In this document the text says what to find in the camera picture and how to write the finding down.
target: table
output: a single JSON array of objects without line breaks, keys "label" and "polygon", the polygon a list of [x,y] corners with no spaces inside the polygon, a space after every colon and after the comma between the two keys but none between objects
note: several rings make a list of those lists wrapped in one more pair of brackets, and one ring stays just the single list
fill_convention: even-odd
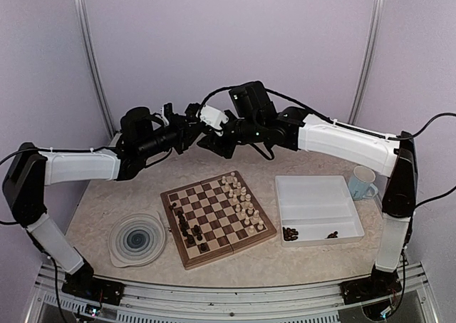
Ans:
[{"label": "table", "polygon": [[266,161],[253,148],[239,146],[231,160],[191,147],[182,155],[142,171],[127,182],[92,181],[71,221],[67,237],[92,264],[97,275],[119,280],[196,287],[270,287],[308,284],[371,272],[380,244],[381,216],[373,200],[356,202],[365,237],[356,243],[283,248],[280,234],[256,247],[223,260],[185,270],[171,232],[163,253],[143,267],[116,268],[111,264],[108,236],[112,226],[133,213],[157,210],[168,226],[160,193],[231,170],[238,170],[265,212],[279,229],[275,199],[276,175],[350,176],[355,164],[320,153],[275,148]]}]

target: mug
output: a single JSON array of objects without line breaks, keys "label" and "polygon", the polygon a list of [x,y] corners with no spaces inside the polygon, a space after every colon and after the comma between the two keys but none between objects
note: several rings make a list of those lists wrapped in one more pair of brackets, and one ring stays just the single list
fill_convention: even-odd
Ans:
[{"label": "mug", "polygon": [[348,181],[348,190],[353,200],[374,198],[378,194],[374,180],[375,173],[370,168],[356,166]]}]

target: white chess piece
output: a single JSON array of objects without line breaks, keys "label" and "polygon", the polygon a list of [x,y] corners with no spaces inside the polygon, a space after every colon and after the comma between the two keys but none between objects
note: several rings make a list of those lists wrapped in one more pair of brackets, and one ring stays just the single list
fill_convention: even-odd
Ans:
[{"label": "white chess piece", "polygon": [[254,205],[253,203],[249,203],[249,210],[247,211],[249,215],[253,214],[254,212]]},{"label": "white chess piece", "polygon": [[241,189],[241,201],[244,202],[245,201],[245,195],[247,194],[247,189],[245,187],[243,187]]}]

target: plastic container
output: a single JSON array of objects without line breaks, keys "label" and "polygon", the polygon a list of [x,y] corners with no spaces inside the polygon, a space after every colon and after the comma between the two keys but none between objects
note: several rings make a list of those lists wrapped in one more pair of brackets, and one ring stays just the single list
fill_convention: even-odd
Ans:
[{"label": "plastic container", "polygon": [[[284,247],[335,245],[357,242],[364,229],[345,179],[336,176],[276,176],[276,198],[281,227],[299,232]],[[327,239],[338,232],[338,237]]]}]

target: black cable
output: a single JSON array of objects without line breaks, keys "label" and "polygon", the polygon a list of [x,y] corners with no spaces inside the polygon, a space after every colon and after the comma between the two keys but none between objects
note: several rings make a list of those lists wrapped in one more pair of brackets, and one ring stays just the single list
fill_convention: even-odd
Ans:
[{"label": "black cable", "polygon": [[4,222],[0,221],[0,225],[18,225],[19,222],[13,221],[13,222]]},{"label": "black cable", "polygon": [[408,136],[407,138],[388,138],[388,140],[394,140],[394,141],[402,141],[402,140],[410,140],[410,139],[413,139],[413,138],[416,138],[417,136],[419,136],[422,132],[424,132],[426,130],[426,128],[429,127],[429,125],[434,122],[435,120],[437,120],[438,118],[441,118],[443,116],[453,116],[453,117],[456,117],[456,113],[440,113],[440,114],[437,114],[436,116],[434,116],[433,118],[431,118],[424,126],[423,128],[421,128],[417,133],[411,135],[411,136]]},{"label": "black cable", "polygon": [[405,294],[405,253],[404,250],[401,252],[402,255],[402,267],[403,267],[403,272],[402,272],[402,278],[403,278],[403,284],[402,284],[402,293],[400,294],[400,299],[399,303],[395,306],[394,311],[391,312],[386,318],[389,319],[391,316],[393,316],[399,309],[400,305],[402,304],[402,301],[404,299],[404,294]]},{"label": "black cable", "polygon": [[171,153],[172,153],[172,149],[163,158],[158,159],[158,160],[154,161],[153,163],[150,163],[149,165],[146,165],[144,168],[149,168],[150,166],[161,163],[164,159],[168,158],[171,155]]},{"label": "black cable", "polygon": [[444,198],[444,197],[447,197],[448,195],[451,195],[452,193],[454,193],[456,191],[456,186],[454,188],[452,188],[451,190],[448,190],[446,193],[443,193],[441,195],[438,195],[438,196],[435,196],[435,197],[431,197],[431,198],[428,198],[427,200],[424,200],[422,202],[419,202],[416,206],[415,206],[415,209],[417,207],[420,207],[421,205],[424,205],[424,204],[427,204],[429,202],[432,202],[433,200],[439,200],[440,198]]},{"label": "black cable", "polygon": [[60,312],[60,315],[62,316],[62,319],[65,323],[68,323],[66,320],[65,316],[63,316],[63,311],[62,311],[62,306],[60,303],[60,297],[58,296],[58,268],[57,268],[57,262],[54,260],[53,257],[49,257],[52,260],[52,263],[54,264],[54,270],[55,270],[55,280],[56,280],[56,299],[57,299],[57,306],[58,306],[58,311]]},{"label": "black cable", "polygon": [[283,98],[283,99],[285,99],[285,100],[287,100],[289,102],[292,102],[292,103],[297,104],[298,106],[301,106],[302,108],[310,111],[312,114],[314,114],[315,116],[318,116],[321,120],[326,121],[327,123],[331,123],[331,124],[333,123],[333,121],[328,116],[325,116],[322,113],[319,113],[315,109],[305,105],[304,103],[302,103],[302,102],[300,102],[298,100],[295,100],[292,97],[284,95],[283,93],[278,93],[277,91],[274,91],[274,90],[271,90],[271,89],[268,89],[268,88],[265,88],[265,90],[266,90],[266,92],[271,93],[272,95],[275,95],[277,97]]},{"label": "black cable", "polygon": [[271,160],[273,160],[273,159],[276,157],[276,156],[274,155],[274,152],[272,151],[271,148],[266,147],[267,151],[268,151],[269,154],[270,154],[270,155],[267,155],[265,152],[263,152],[263,151],[261,150],[260,147],[258,147],[258,146],[255,145],[254,143],[250,143],[249,145],[250,145],[251,147],[253,147],[253,148],[255,149],[255,151],[258,152],[258,153],[259,153],[264,159],[266,159],[266,160],[271,161]]}]

